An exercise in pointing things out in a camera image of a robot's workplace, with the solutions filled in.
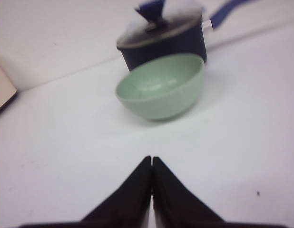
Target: white surface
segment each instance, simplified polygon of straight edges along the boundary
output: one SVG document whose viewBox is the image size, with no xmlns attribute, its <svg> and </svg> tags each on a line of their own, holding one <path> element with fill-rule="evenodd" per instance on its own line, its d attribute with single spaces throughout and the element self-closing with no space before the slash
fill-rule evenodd
<svg viewBox="0 0 294 228">
<path fill-rule="evenodd" d="M 0 115 L 0 228 L 79 220 L 146 155 L 228 221 L 294 227 L 294 23 L 212 49 L 200 101 L 170 122 L 119 103 L 126 72 L 118 58 Z"/>
<path fill-rule="evenodd" d="M 189 2 L 168 0 L 164 14 Z M 0 0 L 0 65 L 19 90 L 120 57 L 116 39 L 143 21 L 143 0 Z M 212 14 L 224 0 L 199 0 Z M 294 19 L 294 0 L 258 0 L 235 10 L 209 47 Z"/>
</svg>

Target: green bowl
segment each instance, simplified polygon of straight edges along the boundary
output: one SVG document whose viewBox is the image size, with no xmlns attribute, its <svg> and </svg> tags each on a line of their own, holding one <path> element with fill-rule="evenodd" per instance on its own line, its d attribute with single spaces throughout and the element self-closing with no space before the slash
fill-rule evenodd
<svg viewBox="0 0 294 228">
<path fill-rule="evenodd" d="M 203 59 L 183 53 L 160 57 L 132 70 L 116 96 L 134 114 L 160 120 L 178 115 L 197 100 L 203 84 Z"/>
</svg>

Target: lid knob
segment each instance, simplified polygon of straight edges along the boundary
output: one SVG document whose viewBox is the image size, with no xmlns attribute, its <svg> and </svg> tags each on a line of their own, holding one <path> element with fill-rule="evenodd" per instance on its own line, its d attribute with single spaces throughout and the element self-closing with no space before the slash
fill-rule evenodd
<svg viewBox="0 0 294 228">
<path fill-rule="evenodd" d="M 165 0 L 154 0 L 139 5 L 135 10 L 150 23 L 159 23 L 163 20 L 162 10 Z"/>
</svg>

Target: pot lid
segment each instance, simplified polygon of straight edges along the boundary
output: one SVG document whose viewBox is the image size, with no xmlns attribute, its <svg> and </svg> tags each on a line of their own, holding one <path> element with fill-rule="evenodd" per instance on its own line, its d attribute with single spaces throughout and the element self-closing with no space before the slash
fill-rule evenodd
<svg viewBox="0 0 294 228">
<path fill-rule="evenodd" d="M 201 23 L 202 13 L 198 9 L 179 11 L 175 15 L 162 18 L 164 2 L 165 0 L 155 0 L 135 9 L 148 23 L 125 32 L 117 40 L 117 48 L 144 47 L 177 36 Z"/>
</svg>

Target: pot handle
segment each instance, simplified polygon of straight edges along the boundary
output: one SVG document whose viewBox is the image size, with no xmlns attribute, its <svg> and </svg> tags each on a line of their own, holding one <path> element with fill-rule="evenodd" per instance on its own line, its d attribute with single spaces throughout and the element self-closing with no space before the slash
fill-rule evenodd
<svg viewBox="0 0 294 228">
<path fill-rule="evenodd" d="M 162 11 L 165 0 L 153 0 L 139 5 L 135 8 L 141 16 L 143 16 L 149 23 L 158 23 L 162 18 Z"/>
<path fill-rule="evenodd" d="M 210 21 L 213 29 L 219 27 L 219 25 L 224 21 L 224 19 L 229 15 L 229 13 L 241 5 L 242 3 L 249 2 L 253 0 L 230 0 L 224 4 L 213 16 L 211 16 Z"/>
</svg>

